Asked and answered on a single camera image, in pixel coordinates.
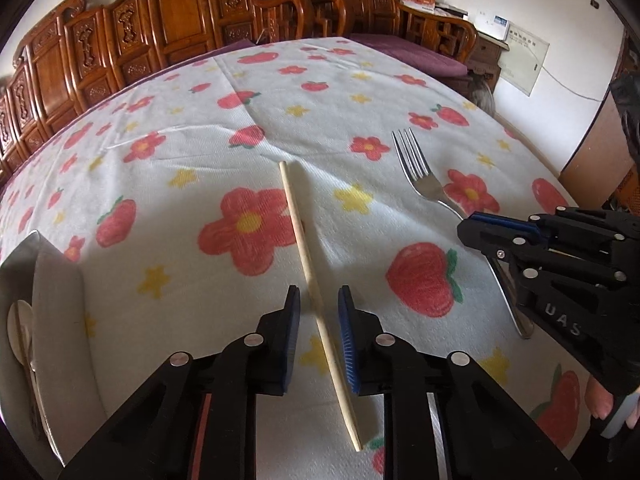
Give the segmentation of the person's right hand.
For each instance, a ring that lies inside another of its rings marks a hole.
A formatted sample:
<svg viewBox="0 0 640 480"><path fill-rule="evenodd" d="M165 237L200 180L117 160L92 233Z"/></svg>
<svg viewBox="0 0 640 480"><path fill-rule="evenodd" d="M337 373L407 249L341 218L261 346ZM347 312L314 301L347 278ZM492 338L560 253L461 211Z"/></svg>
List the person's right hand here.
<svg viewBox="0 0 640 480"><path fill-rule="evenodd" d="M590 375L585 392L585 404L594 418L606 419L613 409L614 396Z"/></svg>

